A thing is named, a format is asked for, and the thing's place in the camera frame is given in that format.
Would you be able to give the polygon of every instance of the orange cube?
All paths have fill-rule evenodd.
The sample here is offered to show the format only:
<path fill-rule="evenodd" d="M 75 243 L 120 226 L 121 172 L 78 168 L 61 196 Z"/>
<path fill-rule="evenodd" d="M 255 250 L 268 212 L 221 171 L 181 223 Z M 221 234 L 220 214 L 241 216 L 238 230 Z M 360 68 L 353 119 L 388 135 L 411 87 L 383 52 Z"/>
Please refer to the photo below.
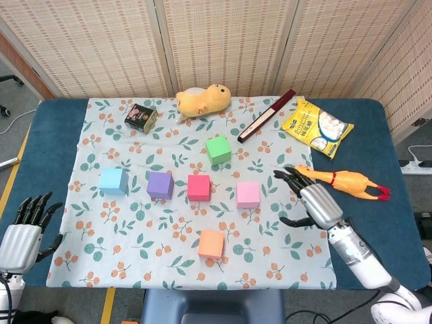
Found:
<path fill-rule="evenodd" d="M 215 231 L 201 231 L 198 255 L 204 258 L 220 259 L 223 249 L 223 233 Z"/>

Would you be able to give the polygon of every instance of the robotic arm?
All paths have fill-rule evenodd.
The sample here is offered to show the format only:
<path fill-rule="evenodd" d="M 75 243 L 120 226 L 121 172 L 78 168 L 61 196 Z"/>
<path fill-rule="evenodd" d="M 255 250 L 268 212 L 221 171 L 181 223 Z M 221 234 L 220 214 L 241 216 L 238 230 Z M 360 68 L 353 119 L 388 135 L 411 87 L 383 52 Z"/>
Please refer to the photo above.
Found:
<path fill-rule="evenodd" d="M 13 225 L 6 229 L 0 245 L 0 283 L 3 283 L 0 285 L 0 324 L 11 323 L 25 286 L 22 275 L 29 272 L 36 262 L 53 254 L 63 239 L 59 234 L 47 250 L 39 252 L 51 217 L 63 205 L 57 202 L 44 213 L 51 195 L 52 192 L 48 192 L 23 201 Z"/>
<path fill-rule="evenodd" d="M 387 287 L 390 292 L 372 307 L 378 324 L 432 323 L 432 306 L 421 308 L 419 300 L 393 278 L 378 261 L 368 244 L 356 233 L 351 223 L 342 219 L 343 211 L 321 185 L 291 167 L 288 173 L 275 170 L 275 177 L 287 182 L 306 207 L 308 217 L 293 221 L 280 217 L 291 227 L 316 225 L 327 231 L 331 245 L 366 289 Z"/>

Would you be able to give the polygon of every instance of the stuffed animal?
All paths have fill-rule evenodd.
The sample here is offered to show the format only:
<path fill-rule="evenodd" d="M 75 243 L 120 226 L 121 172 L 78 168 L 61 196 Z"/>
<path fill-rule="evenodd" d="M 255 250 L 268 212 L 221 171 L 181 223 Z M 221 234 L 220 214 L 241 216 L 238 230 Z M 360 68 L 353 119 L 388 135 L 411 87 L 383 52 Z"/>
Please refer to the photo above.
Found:
<path fill-rule="evenodd" d="M 358 172 L 351 171 L 338 171 L 338 172 L 321 172 L 314 171 L 299 165 L 296 167 L 302 175 L 310 177 L 313 179 L 318 179 L 328 184 L 331 184 L 336 190 L 341 190 L 351 194 L 357 198 L 371 199 L 371 200 L 389 200 L 390 199 L 390 189 L 382 187 L 378 184 L 374 184 L 367 177 Z M 372 196 L 368 194 L 365 190 L 366 188 L 374 187 L 379 189 L 383 194 L 379 196 Z"/>
<path fill-rule="evenodd" d="M 212 84 L 207 89 L 189 88 L 175 97 L 178 100 L 177 108 L 182 114 L 178 122 L 224 110 L 231 103 L 230 90 L 221 84 Z"/>

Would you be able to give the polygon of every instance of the floral tablecloth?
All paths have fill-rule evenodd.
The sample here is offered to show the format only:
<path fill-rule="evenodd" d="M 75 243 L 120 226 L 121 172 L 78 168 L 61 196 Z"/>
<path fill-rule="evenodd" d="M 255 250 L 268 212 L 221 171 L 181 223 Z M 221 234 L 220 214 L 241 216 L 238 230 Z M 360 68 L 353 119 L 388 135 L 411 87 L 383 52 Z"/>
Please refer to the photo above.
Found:
<path fill-rule="evenodd" d="M 91 99 L 82 127 L 61 222 L 63 243 L 54 254 L 51 287 L 123 287 L 201 290 L 334 288 L 325 232 L 293 229 L 279 216 L 304 217 L 304 207 L 273 170 L 310 165 L 310 149 L 280 125 L 291 100 L 246 143 L 236 138 L 277 97 L 232 99 L 220 114 L 178 125 L 175 99 Z M 157 109 L 149 134 L 127 128 L 133 103 Z M 211 167 L 205 141 L 224 135 L 230 162 Z M 125 196 L 99 191 L 104 167 L 129 174 Z M 171 200 L 150 199 L 149 171 L 171 172 Z M 209 174 L 211 201 L 189 202 L 188 174 Z M 259 181 L 261 205 L 236 208 L 236 183 Z M 223 258 L 198 256 L 201 230 L 225 235 Z"/>

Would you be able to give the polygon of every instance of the foam block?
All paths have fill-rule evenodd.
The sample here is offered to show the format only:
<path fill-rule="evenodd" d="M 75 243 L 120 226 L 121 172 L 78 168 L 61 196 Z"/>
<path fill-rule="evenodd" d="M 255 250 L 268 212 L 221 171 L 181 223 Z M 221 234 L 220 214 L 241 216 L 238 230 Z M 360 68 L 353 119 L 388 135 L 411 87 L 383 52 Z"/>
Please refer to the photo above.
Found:
<path fill-rule="evenodd" d="M 126 194 L 129 176 L 124 169 L 106 168 L 102 170 L 99 189 L 105 194 Z"/>
<path fill-rule="evenodd" d="M 200 235 L 198 255 L 203 258 L 220 259 L 223 250 L 223 233 L 203 230 Z"/>
<path fill-rule="evenodd" d="M 225 136 L 219 136 L 205 142 L 207 156 L 211 165 L 216 165 L 231 159 L 231 148 Z"/>
<path fill-rule="evenodd" d="M 259 182 L 237 183 L 237 208 L 257 208 L 259 202 Z"/>
<path fill-rule="evenodd" d="M 188 176 L 188 198 L 190 201 L 210 201 L 210 176 Z"/>
<path fill-rule="evenodd" d="M 150 172 L 147 193 L 151 198 L 171 199 L 174 180 L 170 173 Z"/>

